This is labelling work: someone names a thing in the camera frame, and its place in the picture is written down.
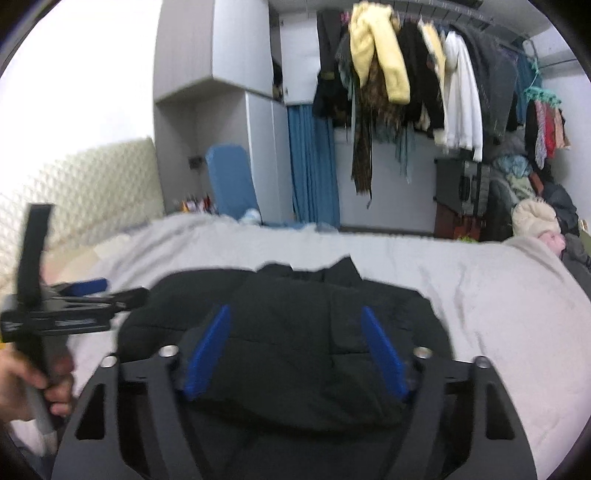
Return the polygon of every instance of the pink item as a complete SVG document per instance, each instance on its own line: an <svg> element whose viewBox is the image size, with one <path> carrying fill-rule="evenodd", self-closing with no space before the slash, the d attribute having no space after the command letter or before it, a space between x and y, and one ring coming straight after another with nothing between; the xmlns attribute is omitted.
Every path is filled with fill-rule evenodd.
<svg viewBox="0 0 591 480"><path fill-rule="evenodd" d="M538 239L542 240L557 257L559 257L566 248L566 240L564 239L564 235L561 235L560 233L546 230L538 237Z"/></svg>
<svg viewBox="0 0 591 480"><path fill-rule="evenodd" d="M554 158L554 150L556 150L556 132L554 127L554 119L556 118L556 113L554 109L547 103L544 104L544 111L546 114L546 155L548 158Z"/></svg>

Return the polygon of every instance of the cream fluffy pillow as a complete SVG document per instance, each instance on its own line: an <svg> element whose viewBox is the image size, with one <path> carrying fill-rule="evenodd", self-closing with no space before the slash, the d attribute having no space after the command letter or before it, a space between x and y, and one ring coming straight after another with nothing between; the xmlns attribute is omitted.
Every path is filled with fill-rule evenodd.
<svg viewBox="0 0 591 480"><path fill-rule="evenodd" d="M543 232L560 233L554 209L541 199L522 200L513 210L513 234L539 237Z"/></svg>

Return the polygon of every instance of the finger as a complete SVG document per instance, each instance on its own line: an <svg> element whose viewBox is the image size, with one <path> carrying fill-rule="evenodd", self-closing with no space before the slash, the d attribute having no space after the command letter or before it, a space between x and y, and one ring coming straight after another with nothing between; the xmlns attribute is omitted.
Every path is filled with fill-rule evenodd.
<svg viewBox="0 0 591 480"><path fill-rule="evenodd" d="M37 370L23 353L8 351L2 363L8 372L22 378L29 385L39 390L47 388L46 376Z"/></svg>
<svg viewBox="0 0 591 480"><path fill-rule="evenodd" d="M71 374L74 371L74 360L70 355L56 359L53 363L53 371L58 377Z"/></svg>
<svg viewBox="0 0 591 480"><path fill-rule="evenodd" d="M45 398L50 402L68 403L72 399L72 386L74 386L74 377L68 375L58 385L48 388L45 391Z"/></svg>
<svg viewBox="0 0 591 480"><path fill-rule="evenodd" d="M72 413L72 405L69 403L54 403L50 408L51 414L58 417L67 417Z"/></svg>

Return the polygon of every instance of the yellow hoodie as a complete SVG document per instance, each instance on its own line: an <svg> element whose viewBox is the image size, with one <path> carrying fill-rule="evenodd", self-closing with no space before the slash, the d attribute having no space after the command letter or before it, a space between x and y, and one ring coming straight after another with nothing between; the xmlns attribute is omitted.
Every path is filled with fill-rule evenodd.
<svg viewBox="0 0 591 480"><path fill-rule="evenodd" d="M353 7L349 23L351 57L360 84L364 86L368 79L369 65L377 52L379 64L384 71L388 100L407 105L410 102L410 85L392 26L392 13L390 5L361 2Z"/></svg>

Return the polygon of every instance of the red garment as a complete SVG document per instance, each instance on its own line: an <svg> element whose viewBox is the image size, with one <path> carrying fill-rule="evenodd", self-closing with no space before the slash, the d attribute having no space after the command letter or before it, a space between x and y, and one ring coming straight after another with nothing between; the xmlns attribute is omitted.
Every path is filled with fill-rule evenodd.
<svg viewBox="0 0 591 480"><path fill-rule="evenodd" d="M546 112L546 153L548 158L554 158L554 151L556 150L556 134L554 133L554 118L556 117L556 112L554 108L552 108L547 103L544 103L544 110Z"/></svg>

